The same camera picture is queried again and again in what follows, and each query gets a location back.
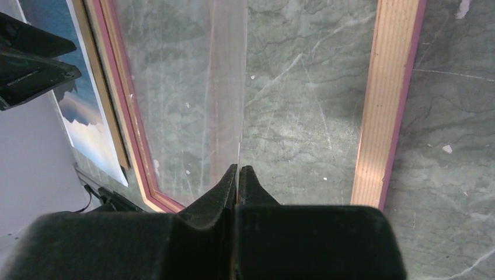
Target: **black object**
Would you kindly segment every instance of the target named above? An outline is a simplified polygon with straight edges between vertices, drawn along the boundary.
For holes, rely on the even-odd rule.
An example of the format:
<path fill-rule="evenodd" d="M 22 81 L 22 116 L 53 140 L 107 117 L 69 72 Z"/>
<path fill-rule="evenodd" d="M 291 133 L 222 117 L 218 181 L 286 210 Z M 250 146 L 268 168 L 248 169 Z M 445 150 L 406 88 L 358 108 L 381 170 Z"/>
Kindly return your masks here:
<path fill-rule="evenodd" d="M 43 216 L 3 279 L 406 279 L 377 209 L 283 206 L 250 166 L 237 191 L 236 171 L 177 214 L 124 207 Z"/>
<path fill-rule="evenodd" d="M 52 59 L 75 50 L 67 39 L 0 13 L 0 111 L 80 77 L 77 67 Z"/>

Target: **poster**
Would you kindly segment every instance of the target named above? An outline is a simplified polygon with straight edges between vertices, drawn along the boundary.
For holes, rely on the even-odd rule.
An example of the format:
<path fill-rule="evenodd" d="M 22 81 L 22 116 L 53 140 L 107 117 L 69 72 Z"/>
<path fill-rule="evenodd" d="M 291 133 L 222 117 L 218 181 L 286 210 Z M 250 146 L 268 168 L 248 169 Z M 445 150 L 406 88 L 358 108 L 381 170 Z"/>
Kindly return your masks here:
<path fill-rule="evenodd" d="M 58 57 L 75 65 L 82 76 L 53 90 L 71 145 L 99 169 L 124 186 L 127 179 L 118 163 L 93 73 L 71 0 L 19 0 L 25 21 L 74 42 L 77 50 Z"/>

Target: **gray floor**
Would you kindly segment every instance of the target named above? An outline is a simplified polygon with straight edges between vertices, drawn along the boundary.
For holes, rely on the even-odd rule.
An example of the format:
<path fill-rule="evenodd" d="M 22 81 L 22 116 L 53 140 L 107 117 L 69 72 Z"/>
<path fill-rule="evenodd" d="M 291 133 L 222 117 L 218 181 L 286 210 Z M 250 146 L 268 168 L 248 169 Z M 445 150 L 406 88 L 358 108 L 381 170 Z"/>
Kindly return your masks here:
<path fill-rule="evenodd" d="M 346 204 L 377 2 L 247 2 L 240 162 L 282 203 Z M 115 3 L 161 189 L 189 204 L 208 189 L 206 7 Z M 428 3 L 386 199 L 410 279 L 495 279 L 495 2 L 460 3 Z"/>

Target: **white wall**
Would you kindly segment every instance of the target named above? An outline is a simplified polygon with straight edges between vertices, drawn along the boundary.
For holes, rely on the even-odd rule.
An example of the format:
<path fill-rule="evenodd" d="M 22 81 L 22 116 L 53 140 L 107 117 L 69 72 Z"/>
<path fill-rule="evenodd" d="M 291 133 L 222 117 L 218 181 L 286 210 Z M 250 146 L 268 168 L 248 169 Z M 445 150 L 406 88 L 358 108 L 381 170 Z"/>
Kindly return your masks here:
<path fill-rule="evenodd" d="M 0 12 L 13 16 L 10 0 Z M 14 237 L 38 216 L 88 203 L 50 96 L 0 111 L 0 267 Z"/>

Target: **black cable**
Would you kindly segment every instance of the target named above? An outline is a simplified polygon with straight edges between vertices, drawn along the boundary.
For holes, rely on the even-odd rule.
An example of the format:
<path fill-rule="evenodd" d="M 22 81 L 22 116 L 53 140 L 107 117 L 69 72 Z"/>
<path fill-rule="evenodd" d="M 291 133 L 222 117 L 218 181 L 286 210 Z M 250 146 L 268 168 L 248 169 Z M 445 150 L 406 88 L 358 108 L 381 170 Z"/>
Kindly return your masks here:
<path fill-rule="evenodd" d="M 91 189 L 91 187 L 88 185 L 88 184 L 85 184 L 84 185 L 84 189 L 88 192 L 89 194 L 89 202 L 88 204 L 86 205 L 86 207 L 82 208 L 82 209 L 79 209 L 77 211 L 74 211 L 74 213 L 82 213 L 84 212 L 84 210 L 86 210 L 90 205 L 91 205 L 91 199 L 93 198 L 93 191 Z"/>

